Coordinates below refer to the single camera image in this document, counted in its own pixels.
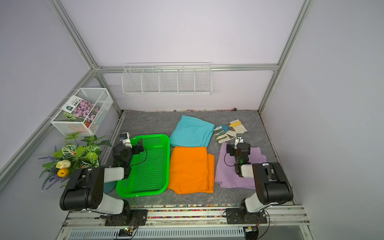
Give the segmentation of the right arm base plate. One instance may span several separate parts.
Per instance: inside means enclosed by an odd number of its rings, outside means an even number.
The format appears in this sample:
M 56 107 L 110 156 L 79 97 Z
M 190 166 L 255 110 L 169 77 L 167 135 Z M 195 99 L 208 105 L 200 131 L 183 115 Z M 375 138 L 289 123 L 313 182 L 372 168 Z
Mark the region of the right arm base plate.
M 267 224 L 268 218 L 261 213 L 248 213 L 240 208 L 227 208 L 223 214 L 229 225 L 240 225 L 240 224 Z

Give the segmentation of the teal pants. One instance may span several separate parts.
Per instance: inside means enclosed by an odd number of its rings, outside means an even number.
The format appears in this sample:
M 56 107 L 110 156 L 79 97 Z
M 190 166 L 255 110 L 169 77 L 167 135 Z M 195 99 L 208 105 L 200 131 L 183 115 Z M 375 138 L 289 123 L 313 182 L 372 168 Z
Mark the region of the teal pants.
M 207 148 L 215 125 L 198 118 L 182 115 L 175 130 L 170 136 L 174 147 Z

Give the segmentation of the orange pants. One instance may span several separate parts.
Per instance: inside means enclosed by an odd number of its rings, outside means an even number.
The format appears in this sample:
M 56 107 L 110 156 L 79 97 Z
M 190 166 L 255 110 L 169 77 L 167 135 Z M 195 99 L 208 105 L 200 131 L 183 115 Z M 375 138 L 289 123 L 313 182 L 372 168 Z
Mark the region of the orange pants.
M 176 194 L 214 192 L 215 156 L 206 147 L 175 147 L 168 188 Z

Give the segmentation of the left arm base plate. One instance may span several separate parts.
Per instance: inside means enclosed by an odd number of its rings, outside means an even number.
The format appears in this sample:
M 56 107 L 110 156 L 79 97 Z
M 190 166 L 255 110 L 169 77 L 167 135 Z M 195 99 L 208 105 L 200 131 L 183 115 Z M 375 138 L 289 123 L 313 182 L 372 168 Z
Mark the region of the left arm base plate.
M 101 218 L 105 219 L 106 227 L 144 226 L 148 218 L 148 211 L 144 209 L 132 209 L 128 213 L 108 216 L 102 215 Z

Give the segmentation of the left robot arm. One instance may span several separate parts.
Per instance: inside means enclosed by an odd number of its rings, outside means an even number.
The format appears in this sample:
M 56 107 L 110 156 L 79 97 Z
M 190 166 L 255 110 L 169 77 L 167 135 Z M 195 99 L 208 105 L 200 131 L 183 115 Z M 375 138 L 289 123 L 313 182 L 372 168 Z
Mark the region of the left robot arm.
M 112 216 L 130 216 L 127 201 L 104 193 L 104 184 L 128 179 L 135 155 L 145 151 L 143 143 L 118 144 L 113 147 L 114 166 L 76 170 L 60 198 L 63 211 L 88 210 Z

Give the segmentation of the purple pants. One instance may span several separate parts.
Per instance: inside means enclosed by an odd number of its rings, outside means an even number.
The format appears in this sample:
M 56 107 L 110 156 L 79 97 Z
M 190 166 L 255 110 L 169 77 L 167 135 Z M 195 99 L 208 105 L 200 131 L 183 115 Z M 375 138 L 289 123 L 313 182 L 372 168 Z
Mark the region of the purple pants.
M 227 143 L 222 143 L 218 163 L 216 166 L 215 182 L 220 185 L 221 188 L 233 189 L 233 188 L 243 188 L 249 190 L 255 190 L 255 182 L 251 178 L 241 178 L 239 177 L 234 167 L 228 167 L 225 164 L 225 161 L 228 165 L 235 164 L 235 157 L 226 155 L 227 152 Z M 251 148 L 251 154 L 249 155 L 249 160 L 251 164 L 254 163 L 266 163 L 267 157 L 262 154 L 259 147 Z

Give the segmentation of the green plastic basket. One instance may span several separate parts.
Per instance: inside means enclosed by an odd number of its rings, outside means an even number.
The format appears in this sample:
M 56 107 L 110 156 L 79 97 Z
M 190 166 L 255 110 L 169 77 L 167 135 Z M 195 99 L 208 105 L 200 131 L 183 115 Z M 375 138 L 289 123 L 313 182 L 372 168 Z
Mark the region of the green plastic basket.
M 141 143 L 144 151 L 133 156 L 130 176 L 117 182 L 117 194 L 135 198 L 163 193 L 170 177 L 170 138 L 164 134 L 142 135 L 131 142 Z

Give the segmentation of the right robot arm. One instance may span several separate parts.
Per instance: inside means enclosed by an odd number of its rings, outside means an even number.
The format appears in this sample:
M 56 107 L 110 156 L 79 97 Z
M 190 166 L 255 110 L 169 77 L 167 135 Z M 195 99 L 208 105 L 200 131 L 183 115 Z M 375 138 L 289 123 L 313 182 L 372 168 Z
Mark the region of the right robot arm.
M 260 214 L 270 206 L 293 200 L 292 187 L 280 163 L 250 163 L 251 145 L 243 141 L 229 144 L 226 154 L 235 158 L 235 173 L 255 183 L 256 192 L 241 203 L 244 215 Z

